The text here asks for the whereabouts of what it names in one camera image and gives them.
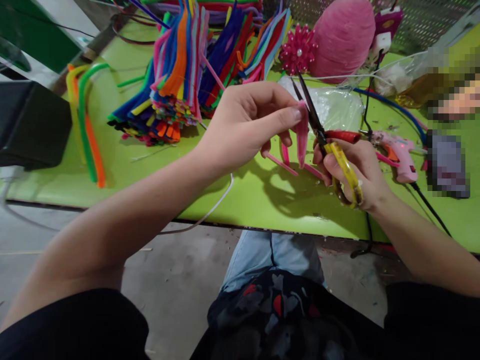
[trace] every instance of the bundle of pipe cleaners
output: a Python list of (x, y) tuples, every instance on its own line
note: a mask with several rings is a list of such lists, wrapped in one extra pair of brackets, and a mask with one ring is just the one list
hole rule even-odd
[[(222, 87), (261, 81), (267, 77), (278, 57), (284, 37), (292, 26), (290, 9), (282, 11), (280, 2), (274, 16), (260, 29), (257, 42), (247, 60), (247, 45), (254, 36), (252, 21), (253, 14), (245, 16), (235, 3), (225, 29), (208, 48), (207, 59), (213, 71), (204, 71), (198, 97), (202, 113), (208, 118), (211, 118), (220, 101)], [(219, 74), (218, 79), (215, 79), (215, 73)]]
[(200, 63), (207, 47), (209, 13), (183, 0), (181, 13), (166, 13), (140, 92), (109, 117), (108, 124), (147, 146), (177, 143), (184, 126), (202, 121), (198, 103)]
[(204, 6), (194, 0), (178, 6), (178, 15), (166, 12), (157, 21), (163, 26), (158, 26), (160, 36), (139, 93), (108, 117), (123, 139), (135, 137), (147, 146), (179, 142), (183, 127), (196, 126), (202, 115), (211, 118), (227, 86), (267, 76), (292, 23), (290, 10), (282, 11), (280, 3), (247, 61), (255, 35), (252, 11), (246, 13), (235, 1), (215, 39)]
[[(199, 0), (201, 7), (210, 12), (209, 24), (210, 25), (224, 25), (228, 22), (232, 8), (235, 1), (209, 1)], [(143, 0), (142, 3), (148, 5), (148, 8), (155, 14), (161, 14), (169, 12), (171, 14), (179, 14), (180, 6), (175, 0)], [(237, 0), (236, 6), (243, 11), (245, 15), (249, 13), (253, 14), (253, 25), (261, 27), (264, 14), (263, 14), (263, 2), (262, 0)]]
[(275, 14), (269, 19), (258, 33), (258, 40), (253, 48), (250, 58), (245, 63), (238, 57), (240, 76), (246, 78), (244, 83), (265, 80), (272, 65), (279, 56), (280, 47), (284, 38), (292, 27), (290, 9), (282, 11), (283, 1)]

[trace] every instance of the pink glue gun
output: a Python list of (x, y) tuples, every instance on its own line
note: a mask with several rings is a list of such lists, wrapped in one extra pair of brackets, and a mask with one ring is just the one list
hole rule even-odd
[(415, 149), (412, 141), (404, 139), (400, 136), (392, 135), (384, 131), (374, 131), (372, 133), (371, 142), (379, 144), (388, 152), (388, 159), (394, 163), (398, 163), (396, 169), (396, 180), (401, 184), (410, 184), (416, 182), (419, 174), (415, 169), (414, 162), (410, 156), (410, 151)]

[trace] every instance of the scissor blade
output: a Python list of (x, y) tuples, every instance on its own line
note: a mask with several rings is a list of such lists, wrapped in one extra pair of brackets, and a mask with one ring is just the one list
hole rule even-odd
[(297, 87), (297, 84), (295, 83), (294, 79), (290, 76), (291, 83), (293, 85), (293, 90), (295, 90), (296, 97), (298, 98), (298, 101), (302, 101), (302, 94), (300, 94), (299, 88)]
[(300, 81), (301, 89), (303, 90), (303, 94), (305, 95), (305, 101), (306, 101), (306, 104), (308, 105), (308, 110), (309, 110), (308, 122), (310, 123), (311, 129), (313, 130), (313, 132), (318, 133), (315, 135), (317, 135), (317, 140), (320, 143), (320, 145), (326, 145), (327, 139), (325, 138), (325, 130), (324, 130), (324, 127), (322, 126), (322, 123), (320, 122), (319, 116), (317, 115), (317, 112), (314, 107), (314, 103), (307, 89), (307, 85), (305, 85), (304, 78), (302, 77), (298, 69), (296, 69), (296, 74), (298, 75), (298, 80)]

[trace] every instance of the jeans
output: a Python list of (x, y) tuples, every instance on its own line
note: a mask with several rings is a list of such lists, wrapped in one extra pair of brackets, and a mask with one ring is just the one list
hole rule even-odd
[(268, 269), (285, 270), (325, 285), (319, 254), (311, 237), (243, 230), (220, 291), (240, 290)]

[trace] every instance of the yellow scissor handle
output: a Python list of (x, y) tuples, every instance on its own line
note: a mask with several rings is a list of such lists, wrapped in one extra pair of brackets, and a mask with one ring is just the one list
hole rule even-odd
[(333, 177), (332, 182), (335, 194), (345, 205), (348, 205), (352, 209), (358, 208), (358, 206), (364, 200), (364, 194), (362, 192), (362, 188), (360, 187), (359, 179), (357, 178), (355, 172), (352, 170), (344, 151), (342, 150), (338, 142), (331, 142), (325, 145), (325, 151), (327, 154), (333, 154), (338, 161), (338, 164), (340, 165), (343, 174), (345, 175), (346, 181), (348, 182), (348, 186), (350, 187), (352, 193), (352, 201), (349, 201), (345, 197), (345, 194), (342, 191), (342, 184), (337, 178)]

